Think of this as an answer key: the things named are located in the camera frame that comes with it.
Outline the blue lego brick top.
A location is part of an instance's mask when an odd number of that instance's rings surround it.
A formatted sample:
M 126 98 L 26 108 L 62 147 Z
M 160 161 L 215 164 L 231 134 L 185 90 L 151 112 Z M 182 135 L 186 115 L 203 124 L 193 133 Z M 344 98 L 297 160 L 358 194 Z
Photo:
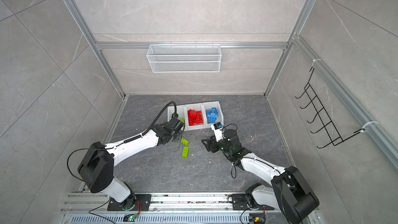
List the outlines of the blue lego brick top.
M 210 110 L 206 110 L 206 118 L 207 123 L 215 123 L 218 118 L 218 111 L 216 107 L 211 108 Z

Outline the white three-compartment bin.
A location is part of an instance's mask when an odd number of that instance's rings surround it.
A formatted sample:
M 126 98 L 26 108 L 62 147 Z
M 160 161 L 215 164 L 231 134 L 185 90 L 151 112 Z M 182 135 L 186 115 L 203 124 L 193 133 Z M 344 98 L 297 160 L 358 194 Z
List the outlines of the white three-compartment bin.
M 185 131 L 211 128 L 214 124 L 224 125 L 221 105 L 218 101 L 177 105 L 178 119 L 185 123 Z

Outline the red arch lego piece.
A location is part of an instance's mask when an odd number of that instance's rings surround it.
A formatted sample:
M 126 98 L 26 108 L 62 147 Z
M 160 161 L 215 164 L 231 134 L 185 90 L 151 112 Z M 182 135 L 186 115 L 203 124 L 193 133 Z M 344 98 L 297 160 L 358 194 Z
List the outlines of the red arch lego piece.
M 202 125 L 203 116 L 201 111 L 188 110 L 188 123 L 189 126 Z

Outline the green lego brick cluster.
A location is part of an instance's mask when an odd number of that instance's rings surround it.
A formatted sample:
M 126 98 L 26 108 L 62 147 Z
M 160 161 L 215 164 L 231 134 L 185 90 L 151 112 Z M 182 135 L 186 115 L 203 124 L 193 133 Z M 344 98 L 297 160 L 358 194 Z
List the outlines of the green lego brick cluster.
M 181 143 L 182 143 L 184 146 L 189 146 L 189 141 L 186 140 L 186 139 L 184 139 L 184 138 L 181 138 Z

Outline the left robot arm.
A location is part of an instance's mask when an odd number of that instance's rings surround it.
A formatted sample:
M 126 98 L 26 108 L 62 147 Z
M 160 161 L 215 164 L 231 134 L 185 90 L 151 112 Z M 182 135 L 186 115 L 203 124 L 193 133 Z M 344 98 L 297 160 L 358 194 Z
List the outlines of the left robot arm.
M 114 176 L 114 167 L 141 151 L 177 139 L 184 128 L 185 123 L 174 114 L 168 122 L 156 124 L 153 121 L 144 132 L 127 139 L 106 145 L 95 142 L 85 149 L 86 154 L 77 169 L 80 176 L 76 176 L 68 166 L 71 155 L 66 162 L 68 172 L 84 182 L 91 193 L 104 193 L 122 210 L 129 211 L 138 205 L 138 200 L 131 187 Z

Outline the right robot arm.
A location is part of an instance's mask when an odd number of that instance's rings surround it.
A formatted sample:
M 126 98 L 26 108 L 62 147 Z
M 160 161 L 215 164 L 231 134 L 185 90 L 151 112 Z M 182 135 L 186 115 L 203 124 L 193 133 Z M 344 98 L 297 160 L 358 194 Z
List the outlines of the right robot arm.
M 202 144 L 209 152 L 220 151 L 224 154 L 232 163 L 232 177 L 236 177 L 236 169 L 240 168 L 269 184 L 257 183 L 246 190 L 248 207 L 272 207 L 280 210 L 289 223 L 301 224 L 320 205 L 318 197 L 298 168 L 284 168 L 260 158 L 242 146 L 236 131 L 216 129 L 213 136 L 202 140 Z

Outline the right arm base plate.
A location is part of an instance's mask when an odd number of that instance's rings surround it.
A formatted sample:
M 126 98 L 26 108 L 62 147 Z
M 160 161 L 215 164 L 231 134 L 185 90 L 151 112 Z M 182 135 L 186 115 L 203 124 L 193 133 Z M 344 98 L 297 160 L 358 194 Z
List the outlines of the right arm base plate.
M 245 210 L 249 207 L 252 209 L 260 208 L 260 204 L 256 203 L 252 196 L 249 194 L 231 194 L 228 195 L 228 202 L 232 204 L 234 211 Z

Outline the aluminium rail frame front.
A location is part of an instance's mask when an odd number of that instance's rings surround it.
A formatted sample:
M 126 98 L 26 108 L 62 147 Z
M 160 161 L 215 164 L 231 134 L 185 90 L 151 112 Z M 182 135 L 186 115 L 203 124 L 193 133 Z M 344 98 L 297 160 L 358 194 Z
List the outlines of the aluminium rail frame front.
M 148 211 L 108 211 L 110 197 L 87 191 L 67 195 L 62 224 L 287 224 L 268 206 L 234 211 L 228 195 L 244 192 L 138 192 L 151 194 Z

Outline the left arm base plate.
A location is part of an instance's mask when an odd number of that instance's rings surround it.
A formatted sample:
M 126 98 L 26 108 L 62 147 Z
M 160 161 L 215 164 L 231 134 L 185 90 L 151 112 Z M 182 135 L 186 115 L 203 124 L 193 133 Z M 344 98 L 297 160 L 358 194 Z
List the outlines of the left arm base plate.
M 111 198 L 107 207 L 108 211 L 148 211 L 151 203 L 151 194 L 133 194 L 122 203 Z

